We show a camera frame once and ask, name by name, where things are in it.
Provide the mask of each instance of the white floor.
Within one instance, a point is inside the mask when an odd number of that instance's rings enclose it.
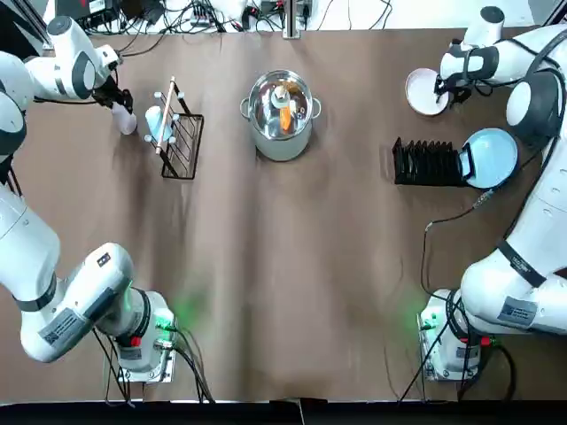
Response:
[[[226,10],[229,2],[238,0],[212,0],[215,7]],[[167,8],[181,9],[188,0],[167,0]],[[44,18],[49,22],[54,15],[54,0],[50,0]],[[323,15],[329,6],[326,17]],[[381,0],[314,0],[314,11],[309,21],[308,29],[339,30],[349,29],[348,11],[350,7],[350,20],[352,29],[379,29],[384,26],[384,19],[378,18],[383,14],[386,5]],[[487,5],[500,7],[506,16],[506,27],[526,27],[533,25],[533,17],[528,5],[528,0],[391,0],[392,13],[385,22],[386,28],[450,28],[467,27],[471,17],[479,13],[480,9]],[[168,12],[167,17],[171,22],[179,13]],[[158,33],[165,27],[164,20],[160,19],[155,26],[148,27],[148,33]],[[131,28],[130,33],[136,33],[139,26]],[[234,31],[231,25],[226,26],[228,31]],[[270,31],[266,22],[258,25],[260,30]],[[183,29],[190,30],[189,22]]]

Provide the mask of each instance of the wooden stick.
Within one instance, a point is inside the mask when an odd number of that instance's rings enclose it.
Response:
[[[164,142],[163,134],[166,131],[167,117],[169,116],[169,106],[171,105],[171,97],[174,94],[175,77],[171,77],[169,82],[169,91],[167,92],[166,106],[163,110],[163,119],[161,120],[161,126],[159,127],[159,138],[158,146],[156,147],[156,155],[159,155],[163,149],[166,147],[167,141]]]

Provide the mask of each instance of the white plate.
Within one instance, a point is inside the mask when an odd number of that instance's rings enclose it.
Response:
[[[470,186],[489,189],[504,182],[517,163],[517,145],[514,138],[499,128],[484,128],[465,142],[470,145],[475,175],[467,179]],[[469,173],[466,152],[460,154],[462,174]]]
[[[422,115],[442,113],[449,103],[449,94],[443,93],[437,102],[435,80],[437,73],[428,68],[417,68],[406,79],[406,97],[409,105]]]

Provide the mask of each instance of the stainless steel pot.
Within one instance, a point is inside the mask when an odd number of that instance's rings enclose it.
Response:
[[[289,161],[307,146],[321,102],[296,73],[272,71],[256,81],[240,102],[240,113],[251,122],[259,151],[274,161]]]

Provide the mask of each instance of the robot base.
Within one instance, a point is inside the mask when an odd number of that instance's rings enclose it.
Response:
[[[161,353],[159,364],[150,372],[125,371],[131,383],[170,383],[174,380],[175,352]]]
[[[170,383],[173,380],[175,351],[166,345],[175,345],[175,332],[167,328],[175,325],[175,317],[158,292],[146,291],[145,295],[150,304],[147,329],[136,346],[119,345],[120,365],[131,382]]]
[[[442,297],[446,297],[448,294],[446,290],[443,291],[446,293],[440,292],[438,291],[436,294]],[[423,359],[446,323],[445,301],[434,297],[430,298],[425,309],[417,315],[418,329],[427,329],[418,330]],[[453,334],[451,328],[447,327],[423,366],[425,377],[429,381],[461,381],[465,352],[466,344]],[[465,379],[470,379],[477,374],[479,360],[480,347],[471,346],[468,372],[465,374]]]

